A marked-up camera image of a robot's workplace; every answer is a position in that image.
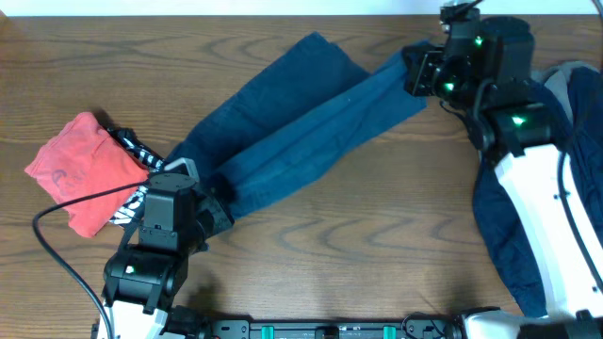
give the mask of red cloth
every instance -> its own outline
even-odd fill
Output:
[[[80,113],[38,151],[25,172],[57,203],[118,186],[141,182],[143,169],[98,123],[92,113]],[[65,207],[69,226],[93,237],[136,187]]]

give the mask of wood grain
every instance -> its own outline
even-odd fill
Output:
[[[537,68],[599,65],[596,17],[525,17]],[[13,19],[0,35],[0,336],[83,338],[98,317],[35,240],[51,199],[23,168],[77,113],[101,106],[167,154],[297,40],[319,31],[374,70],[441,39],[411,17]],[[210,239],[176,303],[210,315],[401,318],[499,305],[519,313],[471,211],[478,161],[462,125],[429,108],[344,157],[319,182]],[[122,231],[78,237],[59,212],[49,241],[100,292]]]

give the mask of black cable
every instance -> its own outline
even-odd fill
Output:
[[[478,86],[478,91],[475,95],[475,103],[473,103],[473,110],[471,110],[471,118],[474,121],[479,121],[478,114],[480,113],[481,98],[483,97],[486,88],[491,84],[494,84],[494,80],[487,78],[481,80],[480,85]]]
[[[41,231],[40,231],[40,219],[51,212],[54,212],[58,209],[61,209],[63,207],[66,207],[66,206],[69,206],[69,205],[72,205],[72,204],[75,204],[78,202],[88,201],[88,200],[99,198],[99,197],[102,197],[102,196],[105,196],[108,194],[119,192],[121,190],[125,190],[125,189],[131,188],[131,187],[138,187],[138,186],[143,186],[143,185],[147,185],[147,184],[148,184],[148,181],[143,181],[140,183],[134,183],[134,184],[126,185],[126,186],[109,189],[108,191],[105,191],[105,192],[91,194],[86,197],[73,199],[68,202],[62,202],[62,203],[56,204],[54,206],[51,206],[51,207],[39,212],[31,221],[31,226],[34,230],[34,234],[38,238],[38,241],[40,242],[41,246],[48,252],[48,254],[50,254],[50,256],[53,257],[53,259],[55,259],[55,261],[57,261],[57,263],[61,267],[63,267],[72,276],[72,278],[75,279],[75,281],[77,283],[79,283],[80,286],[82,286],[84,291],[86,291],[88,296],[92,299],[94,306],[96,306],[99,313],[101,314],[101,317],[103,318],[103,321],[105,321],[106,334],[109,339],[114,338],[113,329],[111,328],[111,324],[109,323],[109,318],[106,315],[105,308],[103,307],[103,303],[98,299],[98,297],[96,296],[94,291],[92,291],[92,289],[86,283],[86,281],[84,281],[84,279],[79,274],[77,274],[77,272],[71,266],[69,266],[69,264],[67,264],[67,262],[63,258],[61,258],[60,255],[58,255],[58,253],[48,244],[48,242],[46,241],[46,239],[44,238],[44,236],[41,234]]]
[[[597,89],[600,89],[600,87],[601,87],[601,81],[599,78],[599,86],[597,87]],[[559,160],[557,162],[557,188],[559,189],[559,197],[561,198],[561,201],[562,201],[563,211],[565,212],[565,217],[567,218],[567,223],[569,224],[569,227],[572,230],[574,239],[576,239],[576,242],[578,243],[578,247],[580,249],[580,252],[582,253],[582,257],[584,257],[586,266],[588,266],[589,270],[591,271],[591,275],[595,279],[596,287],[598,288],[599,292],[603,293],[603,280],[601,280],[601,276],[599,275],[598,271],[596,270],[595,262],[593,261],[593,258],[591,257],[588,250],[586,249],[586,245],[584,244],[584,241],[582,240],[582,237],[580,236],[578,226],[576,225],[576,221],[574,220],[574,216],[572,215],[572,210],[570,209],[569,202],[567,201],[567,195],[566,195],[567,191],[565,190],[565,184],[563,183],[563,170],[564,170],[563,164],[565,162],[565,157],[567,156],[567,150],[573,145],[574,140],[576,139],[576,135],[578,134],[579,130],[582,129],[584,122],[590,116],[591,110],[593,109],[593,105],[595,103],[595,100],[596,100],[596,94],[594,92],[593,95],[591,95],[591,100],[586,108],[586,111],[584,112],[584,114],[582,114],[580,116],[580,119],[574,124],[574,128],[572,129],[571,135],[565,141],[565,145],[562,147],[562,151],[559,154]]]
[[[593,0],[595,3],[596,10],[599,12],[599,16],[603,19],[603,5],[601,4],[601,0]]]
[[[445,111],[447,111],[449,114],[452,114],[453,116],[459,118],[459,120],[463,123],[464,127],[467,127],[467,121],[465,119],[465,117],[463,116],[463,114],[459,113],[459,112],[455,112],[453,110],[447,109],[444,106],[444,100],[440,100],[440,107],[442,107],[442,109],[444,109]]]
[[[474,2],[471,2],[471,3],[468,3],[468,4],[464,4],[461,8],[457,9],[456,13],[454,13],[454,15],[452,16],[452,19],[456,19],[457,17],[465,14],[468,10],[470,10],[473,7],[477,6],[482,1],[483,0],[476,0]]]
[[[406,332],[406,336],[408,336],[408,338],[409,338],[409,339],[418,339],[418,338],[416,338],[415,336],[413,336],[412,334],[410,334],[410,333],[409,333],[409,332],[406,330],[406,320],[408,320],[408,318],[409,318],[409,317],[411,317],[411,316],[413,316],[413,315],[425,315],[425,316],[429,316],[429,315],[428,315],[428,314],[426,314],[426,313],[423,313],[423,312],[412,312],[411,314],[407,315],[407,316],[404,318],[404,320],[402,320],[402,326],[401,326],[401,328],[402,328],[402,330],[403,330],[403,331],[405,331],[405,332]],[[442,331],[440,331],[440,329],[438,329],[438,328],[437,328],[437,326],[435,326],[435,322],[433,321],[433,319],[430,319],[430,321],[431,321],[431,323],[432,323],[433,328],[435,329],[435,331],[436,331],[438,334],[440,334],[440,336],[441,336],[441,337],[446,338],[446,335],[445,335],[445,334],[444,334]]]

